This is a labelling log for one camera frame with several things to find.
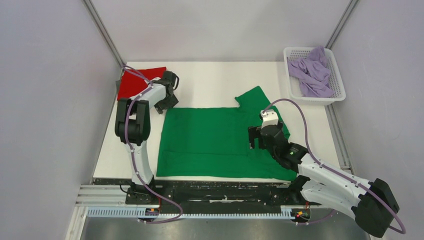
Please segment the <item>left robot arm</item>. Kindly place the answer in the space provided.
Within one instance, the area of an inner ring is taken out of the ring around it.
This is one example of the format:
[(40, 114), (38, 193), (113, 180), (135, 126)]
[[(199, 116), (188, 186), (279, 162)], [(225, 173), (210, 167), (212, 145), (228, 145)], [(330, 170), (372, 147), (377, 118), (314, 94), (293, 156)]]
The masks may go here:
[(150, 111), (155, 109), (158, 114), (163, 114), (179, 102), (174, 93), (179, 80), (166, 67), (127, 69), (118, 85), (114, 132), (125, 145), (131, 161), (129, 192), (137, 193), (145, 204), (151, 204), (157, 198), (147, 152)]

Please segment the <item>green t-shirt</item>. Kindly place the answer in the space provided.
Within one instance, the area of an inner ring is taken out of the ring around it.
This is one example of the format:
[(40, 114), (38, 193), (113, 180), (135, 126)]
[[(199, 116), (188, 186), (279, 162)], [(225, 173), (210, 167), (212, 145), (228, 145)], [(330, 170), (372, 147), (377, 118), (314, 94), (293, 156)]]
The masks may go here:
[(248, 128), (261, 125), (270, 105), (256, 86), (235, 98), (237, 107), (171, 108), (158, 150), (158, 177), (256, 178), (293, 181), (265, 149), (250, 148)]

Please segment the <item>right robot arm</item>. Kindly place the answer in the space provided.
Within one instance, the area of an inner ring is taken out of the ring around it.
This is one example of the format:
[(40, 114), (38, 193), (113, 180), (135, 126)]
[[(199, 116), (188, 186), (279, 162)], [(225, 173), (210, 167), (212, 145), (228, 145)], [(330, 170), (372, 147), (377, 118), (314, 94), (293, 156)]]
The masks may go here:
[(250, 126), (247, 132), (252, 149), (258, 142), (282, 168), (296, 173), (289, 199), (295, 204), (308, 201), (330, 207), (354, 219), (366, 233), (382, 238), (400, 210), (388, 183), (357, 177), (314, 159), (306, 147), (288, 142), (282, 127), (282, 122)]

